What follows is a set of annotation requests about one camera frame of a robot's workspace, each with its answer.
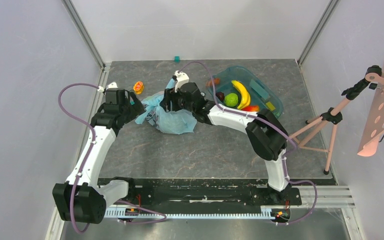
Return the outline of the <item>light blue plastic bag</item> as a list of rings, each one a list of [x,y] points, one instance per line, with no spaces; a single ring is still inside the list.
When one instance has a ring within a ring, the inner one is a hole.
[[[192,113],[181,109],[179,111],[166,112],[160,103],[164,98],[164,92],[160,91],[144,98],[141,103],[145,112],[139,115],[134,122],[138,125],[148,122],[162,133],[181,135],[193,133],[197,120]]]

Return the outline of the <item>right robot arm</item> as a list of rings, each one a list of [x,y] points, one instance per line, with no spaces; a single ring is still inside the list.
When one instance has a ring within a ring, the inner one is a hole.
[[[165,89],[160,106],[166,112],[186,110],[200,123],[227,127],[246,134],[254,152],[265,161],[269,199],[275,204],[282,204],[289,198],[287,187],[290,178],[284,161],[290,138],[270,110],[249,112],[222,106],[205,99],[194,82]]]

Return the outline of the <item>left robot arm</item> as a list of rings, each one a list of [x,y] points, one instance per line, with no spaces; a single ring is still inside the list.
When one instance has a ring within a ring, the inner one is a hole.
[[[122,127],[145,112],[134,91],[108,88],[105,101],[87,124],[89,135],[76,166],[64,183],[57,183],[52,190],[58,213],[62,220],[99,224],[109,206],[122,200],[133,203],[137,198],[134,181],[114,177],[104,186],[98,179],[104,160]]]

